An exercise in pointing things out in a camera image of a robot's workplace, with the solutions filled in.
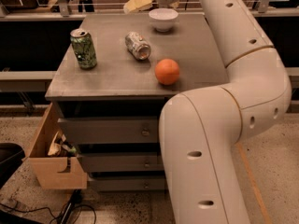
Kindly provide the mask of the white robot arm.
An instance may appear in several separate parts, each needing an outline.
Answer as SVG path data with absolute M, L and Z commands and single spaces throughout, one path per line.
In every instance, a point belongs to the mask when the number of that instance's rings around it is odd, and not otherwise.
M 229 81 L 182 92 L 159 122 L 164 171 L 176 224 L 250 224 L 231 147 L 280 120 L 292 97 L 273 43 L 242 0 L 199 0 Z M 124 12 L 177 0 L 129 0 Z

